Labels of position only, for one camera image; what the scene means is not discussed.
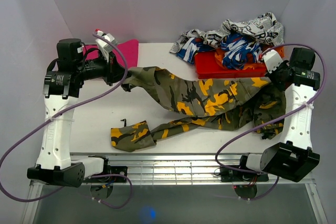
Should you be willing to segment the camouflage yellow green trousers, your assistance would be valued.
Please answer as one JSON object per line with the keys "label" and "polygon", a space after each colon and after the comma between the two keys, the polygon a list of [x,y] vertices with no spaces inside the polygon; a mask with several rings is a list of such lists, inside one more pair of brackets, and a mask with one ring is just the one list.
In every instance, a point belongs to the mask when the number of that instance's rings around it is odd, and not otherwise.
{"label": "camouflage yellow green trousers", "polygon": [[257,134],[272,139],[283,130],[286,98],[268,78],[185,80],[159,67],[135,67],[122,84],[124,91],[142,88],[162,108],[182,115],[150,129],[146,121],[111,128],[112,147],[134,152],[198,127],[235,131],[253,122]]}

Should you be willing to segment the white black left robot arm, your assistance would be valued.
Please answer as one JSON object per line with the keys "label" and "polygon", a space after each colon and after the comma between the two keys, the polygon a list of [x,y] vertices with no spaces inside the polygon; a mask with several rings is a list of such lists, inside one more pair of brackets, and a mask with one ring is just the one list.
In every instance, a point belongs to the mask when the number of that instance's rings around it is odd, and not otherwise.
{"label": "white black left robot arm", "polygon": [[79,161],[70,158],[70,137],[75,105],[84,82],[102,79],[107,85],[121,84],[126,78],[125,68],[114,54],[117,42],[111,34],[96,39],[98,57],[89,60],[94,51],[85,49],[77,38],[57,43],[58,57],[47,68],[44,79],[45,121],[43,141],[35,166],[27,170],[27,177],[49,185],[79,187],[94,176],[105,182],[111,177],[107,160],[89,156]]}

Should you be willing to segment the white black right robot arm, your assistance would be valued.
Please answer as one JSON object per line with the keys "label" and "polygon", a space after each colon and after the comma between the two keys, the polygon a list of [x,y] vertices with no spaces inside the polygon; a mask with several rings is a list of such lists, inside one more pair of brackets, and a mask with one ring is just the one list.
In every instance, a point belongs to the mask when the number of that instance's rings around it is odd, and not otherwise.
{"label": "white black right robot arm", "polygon": [[301,181],[320,162],[320,155],[313,152],[310,137],[313,103],[311,99],[320,88],[320,74],[312,71],[316,55],[312,49],[292,50],[289,60],[283,60],[272,49],[262,59],[267,76],[285,92],[286,113],[296,113],[284,118],[280,140],[262,154],[248,153],[240,159],[238,177],[250,180],[258,173],[268,173],[293,182]]}

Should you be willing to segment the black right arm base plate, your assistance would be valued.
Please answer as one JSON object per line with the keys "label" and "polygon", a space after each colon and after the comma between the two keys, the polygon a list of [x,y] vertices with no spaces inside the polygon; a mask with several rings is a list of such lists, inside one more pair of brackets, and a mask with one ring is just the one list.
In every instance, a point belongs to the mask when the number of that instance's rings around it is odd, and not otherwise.
{"label": "black right arm base plate", "polygon": [[236,170],[231,170],[228,168],[221,167],[219,170],[219,175],[221,177],[221,182],[268,182],[269,177],[267,174],[252,174],[243,173]]}

